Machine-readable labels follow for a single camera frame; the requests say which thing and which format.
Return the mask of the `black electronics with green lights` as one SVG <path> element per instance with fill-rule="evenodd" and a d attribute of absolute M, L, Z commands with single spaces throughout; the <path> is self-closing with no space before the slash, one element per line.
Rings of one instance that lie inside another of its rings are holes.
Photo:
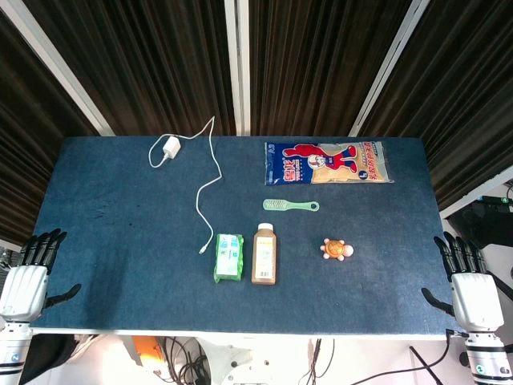
<path fill-rule="evenodd" d="M 513 208 L 513 200 L 507 197 L 481 196 L 477 204 L 485 213 L 510 213 Z"/>

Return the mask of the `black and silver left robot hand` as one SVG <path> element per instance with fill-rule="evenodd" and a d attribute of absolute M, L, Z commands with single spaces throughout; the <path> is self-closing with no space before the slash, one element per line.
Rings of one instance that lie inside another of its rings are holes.
<path fill-rule="evenodd" d="M 10 268 L 0 295 L 0 318 L 5 322 L 31 323 L 43 310 L 71 300 L 81 290 L 77 283 L 63 294 L 47 295 L 57 252 L 66 237 L 67 232 L 54 229 L 32 236 L 22 246 L 20 259 Z"/>

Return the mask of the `green wet wipes pack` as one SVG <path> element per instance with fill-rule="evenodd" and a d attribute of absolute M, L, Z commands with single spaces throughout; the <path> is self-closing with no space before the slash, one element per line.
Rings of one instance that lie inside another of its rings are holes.
<path fill-rule="evenodd" d="M 244 238 L 240 234 L 216 236 L 216 263 L 213 270 L 215 283 L 230 280 L 239 282 L 244 268 Z"/>

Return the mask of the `blue felt table cover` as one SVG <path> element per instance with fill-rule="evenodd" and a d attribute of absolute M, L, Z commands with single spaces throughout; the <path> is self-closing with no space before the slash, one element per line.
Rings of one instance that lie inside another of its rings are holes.
<path fill-rule="evenodd" d="M 150 136 L 66 140 L 34 231 L 67 237 L 39 328 L 244 334 L 437 335 L 454 320 L 421 289 L 450 300 L 434 237 L 442 234 L 421 141 L 384 142 L 389 184 L 265 184 L 265 139 L 186 141 L 153 169 Z M 316 201 L 316 212 L 266 211 L 265 199 Z M 277 237 L 276 284 L 252 283 L 253 237 Z M 215 283 L 216 236 L 244 238 L 239 282 Z M 324 259 L 324 239 L 353 246 Z"/>

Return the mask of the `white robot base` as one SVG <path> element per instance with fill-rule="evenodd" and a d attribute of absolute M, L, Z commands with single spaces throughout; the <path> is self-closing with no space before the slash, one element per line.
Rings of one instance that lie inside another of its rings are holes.
<path fill-rule="evenodd" d="M 211 385 L 298 385 L 313 361 L 311 338 L 198 338 Z"/>

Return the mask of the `snack bag with cartoon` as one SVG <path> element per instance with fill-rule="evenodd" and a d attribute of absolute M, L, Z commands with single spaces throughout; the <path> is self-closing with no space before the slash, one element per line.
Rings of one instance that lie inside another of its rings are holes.
<path fill-rule="evenodd" d="M 267 185 L 392 182 L 380 141 L 265 144 Z"/>

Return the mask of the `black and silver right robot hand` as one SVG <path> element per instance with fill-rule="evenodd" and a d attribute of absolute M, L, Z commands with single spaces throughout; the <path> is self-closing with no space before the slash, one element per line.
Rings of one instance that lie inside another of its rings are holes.
<path fill-rule="evenodd" d="M 453 317 L 468 333 L 494 333 L 503 324 L 503 311 L 493 276 L 476 245 L 448 232 L 434 237 L 450 284 L 452 303 L 422 288 L 426 301 Z"/>

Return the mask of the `black pleated curtain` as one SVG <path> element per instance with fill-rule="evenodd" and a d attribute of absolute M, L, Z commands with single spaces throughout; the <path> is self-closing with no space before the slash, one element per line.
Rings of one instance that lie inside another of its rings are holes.
<path fill-rule="evenodd" d="M 410 4 L 249 0 L 252 135 L 349 135 Z"/>
<path fill-rule="evenodd" d="M 0 240 L 31 236 L 62 142 L 96 133 L 0 11 Z"/>
<path fill-rule="evenodd" d="M 23 0 L 112 131 L 236 131 L 223 0 Z"/>
<path fill-rule="evenodd" d="M 513 165 L 513 0 L 430 0 L 362 136 L 419 138 L 438 207 Z"/>

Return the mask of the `white frame post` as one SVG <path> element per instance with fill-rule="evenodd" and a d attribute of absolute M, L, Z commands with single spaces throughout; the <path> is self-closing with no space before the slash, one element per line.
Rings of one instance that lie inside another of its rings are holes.
<path fill-rule="evenodd" d="M 0 11 L 18 30 L 93 128 L 101 136 L 115 136 L 110 124 L 23 0 L 0 0 Z"/>
<path fill-rule="evenodd" d="M 456 213 L 460 209 L 477 200 L 480 196 L 485 195 L 492 189 L 497 188 L 501 184 L 505 184 L 511 179 L 513 179 L 513 165 L 496 174 L 491 179 L 483 182 L 478 187 L 473 188 L 468 194 L 462 196 L 455 203 L 449 205 L 439 213 L 440 217 L 442 219 L 448 218 L 453 213 Z"/>
<path fill-rule="evenodd" d="M 224 0 L 232 101 L 237 136 L 251 135 L 248 0 Z"/>
<path fill-rule="evenodd" d="M 405 50 L 411 36 L 430 3 L 431 0 L 410 0 L 410 5 L 406 14 L 398 27 L 394 39 L 392 40 L 380 67 L 378 68 L 374 81 L 371 83 L 370 89 L 368 90 L 358 114 L 356 115 L 355 121 L 349 130 L 349 137 L 356 137 L 361 133 L 364 123 L 372 112 L 383 88 L 392 75 L 398 60 L 401 58 L 403 51 Z"/>

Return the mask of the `white charger adapter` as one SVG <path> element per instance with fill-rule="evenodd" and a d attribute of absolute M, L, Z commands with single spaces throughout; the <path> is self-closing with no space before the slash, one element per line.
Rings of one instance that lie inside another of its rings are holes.
<path fill-rule="evenodd" d="M 180 140 L 176 136 L 169 136 L 163 146 L 164 159 L 174 159 L 181 149 Z"/>

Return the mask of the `orange box under table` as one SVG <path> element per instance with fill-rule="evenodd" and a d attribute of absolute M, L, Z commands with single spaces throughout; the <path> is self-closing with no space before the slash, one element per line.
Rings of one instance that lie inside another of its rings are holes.
<path fill-rule="evenodd" d="M 153 336 L 134 335 L 131 337 L 135 352 L 143 367 L 158 371 L 164 366 L 164 353 Z"/>

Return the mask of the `small orange turtle toy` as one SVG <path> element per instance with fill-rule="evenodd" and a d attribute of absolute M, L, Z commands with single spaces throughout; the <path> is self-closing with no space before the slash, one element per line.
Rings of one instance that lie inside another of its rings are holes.
<path fill-rule="evenodd" d="M 320 246 L 320 251 L 324 259 L 344 261 L 346 258 L 353 256 L 354 248 L 343 240 L 325 238 L 324 243 Z"/>

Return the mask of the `light green plastic brush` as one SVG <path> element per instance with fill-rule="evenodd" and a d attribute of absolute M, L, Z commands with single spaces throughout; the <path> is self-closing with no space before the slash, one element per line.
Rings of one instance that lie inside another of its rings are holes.
<path fill-rule="evenodd" d="M 316 212 L 320 206 L 316 201 L 307 202 L 291 202 L 282 199 L 265 199 L 263 200 L 262 207 L 266 211 L 289 211 L 293 209 L 305 210 Z"/>

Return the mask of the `brown juice bottle white cap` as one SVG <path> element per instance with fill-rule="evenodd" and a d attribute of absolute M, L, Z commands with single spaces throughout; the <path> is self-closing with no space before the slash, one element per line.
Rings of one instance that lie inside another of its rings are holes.
<path fill-rule="evenodd" d="M 253 237 L 252 283 L 275 285 L 277 280 L 277 237 L 270 223 L 260 223 Z"/>

